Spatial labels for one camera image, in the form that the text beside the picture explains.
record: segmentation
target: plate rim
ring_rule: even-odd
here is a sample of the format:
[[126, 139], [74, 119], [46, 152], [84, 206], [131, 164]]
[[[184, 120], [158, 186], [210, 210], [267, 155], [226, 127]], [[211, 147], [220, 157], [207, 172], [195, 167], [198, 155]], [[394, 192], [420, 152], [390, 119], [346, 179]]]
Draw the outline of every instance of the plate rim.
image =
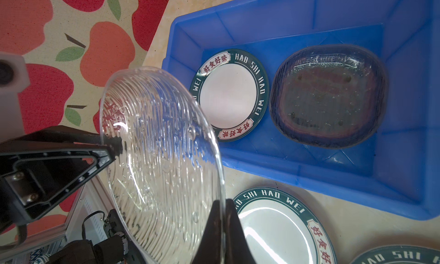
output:
[[[219, 63], [218, 65], [215, 65], [213, 67], [213, 69], [206, 72], [206, 74], [201, 73], [201, 70], [205, 67], [205, 65], [210, 60], [214, 59], [215, 57], [218, 57], [220, 54], [223, 54], [223, 53], [229, 54], [229, 60], [223, 61], [223, 62]], [[245, 62], [246, 65], [248, 64], [248, 62], [250, 62], [252, 67], [250, 65], [245, 66], [245, 64], [243, 64], [241, 62], [235, 62], [236, 61], [235, 57], [232, 58], [233, 54], [238, 54], [240, 56], [239, 61], [241, 61], [241, 58], [244, 56], [245, 60], [246, 60], [246, 62]], [[246, 68], [251, 73], [252, 78], [254, 79], [255, 85], [256, 85], [256, 98], [255, 98], [255, 102], [254, 102], [254, 108], [252, 109], [252, 112], [249, 114], [249, 116], [242, 123], [240, 123], [234, 127], [227, 128], [227, 129], [226, 128], [218, 128], [218, 127], [213, 126], [211, 124], [211, 127], [214, 130], [216, 138], [219, 142], [233, 142], [233, 141], [239, 140], [239, 139], [245, 137], [246, 135], [248, 135], [252, 130], [255, 129], [257, 124], [260, 123], [261, 119], [263, 118], [263, 116], [266, 113], [266, 110], [269, 106], [271, 89], [270, 89], [269, 77], [267, 75], [266, 69], [264, 68], [263, 64], [261, 63], [261, 61], [258, 58], [256, 58], [250, 52], [247, 52], [245, 50], [238, 49], [238, 48], [229, 48], [229, 49], [224, 49], [222, 51], [219, 51], [219, 52], [215, 53], [214, 55], [210, 56], [197, 70], [196, 74], [194, 75], [194, 77], [191, 81], [190, 88], [189, 88], [189, 91], [196, 102], [198, 102], [200, 104], [201, 89], [203, 87], [203, 84], [204, 84], [206, 78], [209, 76], [209, 74], [211, 74], [211, 72], [213, 70], [215, 70], [217, 67], [220, 67], [225, 64], [239, 64], [240, 66]], [[236, 130], [238, 130], [239, 128], [242, 128], [242, 127], [245, 128], [246, 124], [247, 124], [247, 126], [249, 126], [249, 124], [251, 124], [249, 129], [244, 131], [242, 134], [241, 134], [241, 132], [239, 132], [240, 135], [236, 136], [237, 135]], [[232, 131], [234, 131], [234, 136], [236, 136], [235, 138], [222, 139], [220, 137], [222, 134], [224, 135], [224, 138], [228, 137], [229, 133], [232, 133]]]
[[[366, 255], [366, 254], [369, 254], [369, 253], [372, 253], [372, 252], [374, 252], [374, 251], [376, 251], [376, 250], [386, 250], [386, 249], [391, 249], [391, 248], [393, 248], [393, 247], [409, 247], [409, 248], [415, 248], [415, 249], [423, 249], [423, 250], [429, 250], [429, 251], [436, 251], [437, 253], [438, 253], [438, 257], [439, 257], [439, 259], [438, 259], [438, 261], [440, 261], [440, 250], [436, 250], [436, 249], [433, 249], [433, 248], [429, 248], [429, 247], [425, 247], [425, 246], [418, 246], [418, 245], [408, 245], [408, 244], [391, 244], [391, 245], [383, 245], [383, 246], [377, 246], [377, 247], [374, 247], [374, 248], [371, 248], [371, 249], [369, 249], [369, 250], [366, 250], [366, 251], [364, 251], [364, 252], [362, 252], [362, 253], [360, 253], [359, 255], [357, 255], [349, 264], [355, 264], [356, 263], [356, 261], [360, 261], [360, 258], [362, 257], [362, 256], [364, 256], [364, 255]], [[432, 262], [432, 260], [430, 260], [430, 261], [428, 261], [428, 262], [413, 262], [413, 263], [420, 263], [420, 264], [430, 264], [430, 263], [433, 263]]]
[[[333, 256], [333, 263], [329, 263], [329, 262], [326, 262], [326, 261], [322, 261], [323, 258], [322, 258], [322, 257], [319, 257], [319, 248], [318, 248], [318, 245], [316, 244], [316, 240], [315, 240], [315, 238], [314, 238], [314, 235], [312, 234], [312, 232], [310, 231], [309, 226], [308, 226], [308, 222], [309, 222], [310, 220], [305, 221], [304, 219], [302, 219], [302, 218], [299, 216], [298, 212], [295, 211], [294, 207], [293, 207], [292, 205], [290, 205], [290, 204], [287, 204], [287, 202], [283, 202], [283, 201], [281, 200], [281, 198], [277, 198], [277, 197], [270, 198], [270, 197], [263, 197], [263, 195], [256, 195], [256, 196], [254, 196], [254, 197], [251, 197], [251, 198], [252, 198], [251, 200], [247, 199], [247, 200], [246, 200], [246, 203], [243, 203], [243, 202], [242, 202], [239, 206], [237, 206], [237, 202], [236, 202], [236, 201], [239, 200], [239, 196], [244, 195], [244, 194], [246, 194], [246, 193], [249, 193], [249, 192], [251, 192], [251, 191], [255, 191], [255, 190], [257, 190], [257, 189], [265, 189], [265, 190], [272, 190], [272, 191], [274, 191], [274, 192], [279, 192], [279, 193], [280, 193], [280, 197], [281, 197], [281, 194], [283, 194], [283, 195], [285, 195], [285, 196], [287, 197], [287, 200], [286, 200], [287, 202], [289, 202], [289, 198], [292, 197], [292, 201], [300, 203], [301, 206], [302, 206], [302, 208], [305, 210], [304, 212], [307, 212], [307, 214], [309, 214], [309, 215], [312, 217], [312, 219], [314, 220], [314, 222], [317, 223], [317, 224], [320, 226], [320, 229], [323, 231], [323, 234], [325, 235], [325, 237], [326, 237], [326, 239], [327, 239], [327, 245], [329, 246], [329, 249], [330, 249], [329, 251], [331, 252], [331, 254], [332, 254], [332, 256]], [[283, 190], [279, 190], [279, 189], [277, 189], [277, 188], [273, 188], [273, 187], [269, 187], [269, 186], [256, 186], [256, 187], [249, 188], [249, 189], [246, 189], [246, 190], [240, 192], [240, 193], [239, 193], [238, 195], [236, 195], [236, 196], [234, 197], [234, 199], [233, 199], [234, 204], [235, 204], [235, 209], [237, 210], [237, 214], [239, 215], [240, 212], [241, 212], [241, 211], [245, 208], [245, 206], [247, 206], [249, 203], [251, 203], [251, 202], [253, 202], [253, 201], [256, 201], [256, 200], [261, 200], [261, 199], [272, 200], [272, 201], [275, 201], [275, 202], [278, 202], [278, 203], [282, 204], [283, 206], [287, 206], [287, 207], [289, 208], [289, 210], [291, 210], [296, 216], [298, 216], [298, 217], [301, 219], [301, 221], [302, 221], [302, 222], [305, 224], [305, 226], [308, 228], [308, 230], [309, 230], [309, 232], [310, 232], [310, 235], [311, 235], [311, 237], [312, 237], [312, 239], [313, 239], [313, 243], [314, 243], [314, 246], [315, 246], [315, 252], [316, 252], [316, 261], [317, 261], [317, 264], [337, 264], [337, 263], [338, 263], [338, 259], [337, 259], [337, 257], [336, 257], [336, 253], [335, 253], [335, 250], [334, 250], [333, 243], [331, 242], [331, 240], [330, 240], [330, 238], [329, 238], [329, 236], [328, 236], [328, 234], [327, 234], [327, 231], [325, 230], [325, 228], [323, 227], [323, 225], [322, 225], [322, 223], [319, 221], [319, 219], [316, 217], [316, 215], [311, 211], [311, 209], [310, 209], [308, 206], [306, 206], [306, 205], [304, 204], [303, 201], [299, 200], [297, 197], [295, 197], [295, 196], [293, 196], [293, 195], [291, 195], [291, 194], [289, 194], [289, 193], [287, 193], [287, 192], [285, 192], [285, 191], [283, 191]]]

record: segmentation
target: apple print tablecloth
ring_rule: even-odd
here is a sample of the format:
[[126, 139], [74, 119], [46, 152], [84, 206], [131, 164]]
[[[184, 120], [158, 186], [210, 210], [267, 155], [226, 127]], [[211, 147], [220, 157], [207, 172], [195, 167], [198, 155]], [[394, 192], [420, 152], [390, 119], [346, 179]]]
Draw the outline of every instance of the apple print tablecloth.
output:
[[[97, 132], [99, 99], [116, 71], [142, 65], [168, 0], [0, 0], [0, 51], [25, 58], [26, 134], [54, 125]], [[65, 222], [75, 195], [28, 225]], [[15, 231], [0, 236], [0, 243]]]

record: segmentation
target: plate center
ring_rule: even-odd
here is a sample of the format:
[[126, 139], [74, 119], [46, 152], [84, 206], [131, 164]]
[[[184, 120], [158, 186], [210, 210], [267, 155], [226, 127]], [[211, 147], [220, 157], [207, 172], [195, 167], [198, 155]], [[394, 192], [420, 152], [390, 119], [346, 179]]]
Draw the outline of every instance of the plate center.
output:
[[200, 91], [200, 106], [208, 122], [221, 129], [244, 122], [253, 111], [256, 84], [252, 74], [238, 64], [224, 64], [206, 78]]
[[256, 200], [239, 214], [257, 264], [314, 264], [316, 249], [304, 222], [288, 207], [272, 200]]

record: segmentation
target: black round hole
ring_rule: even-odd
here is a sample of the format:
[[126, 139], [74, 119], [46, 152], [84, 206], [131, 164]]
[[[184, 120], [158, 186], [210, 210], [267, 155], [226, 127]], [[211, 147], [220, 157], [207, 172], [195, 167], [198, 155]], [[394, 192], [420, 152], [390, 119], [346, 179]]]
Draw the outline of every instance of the black round hole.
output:
[[12, 67], [0, 61], [0, 85], [7, 85], [14, 79], [14, 70]]

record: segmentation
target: apple stem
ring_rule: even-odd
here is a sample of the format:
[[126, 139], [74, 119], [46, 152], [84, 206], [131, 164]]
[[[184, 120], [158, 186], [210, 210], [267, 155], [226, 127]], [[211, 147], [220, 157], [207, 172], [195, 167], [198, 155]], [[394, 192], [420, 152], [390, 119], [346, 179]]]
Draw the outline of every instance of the apple stem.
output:
[[86, 46], [85, 46], [84, 44], [82, 44], [81, 42], [79, 42], [79, 41], [77, 41], [76, 39], [72, 38], [71, 36], [69, 36], [69, 35], [66, 34], [66, 33], [64, 33], [64, 35], [66, 36], [66, 38], [67, 38], [68, 41], [73, 42], [73, 43], [75, 43], [76, 45], [78, 45], [78, 46], [80, 46], [80, 47], [83, 47], [83, 48], [85, 49]]
[[69, 107], [69, 108], [83, 109], [83, 108], [86, 107], [86, 106], [70, 106], [70, 105], [68, 105], [67, 107]]

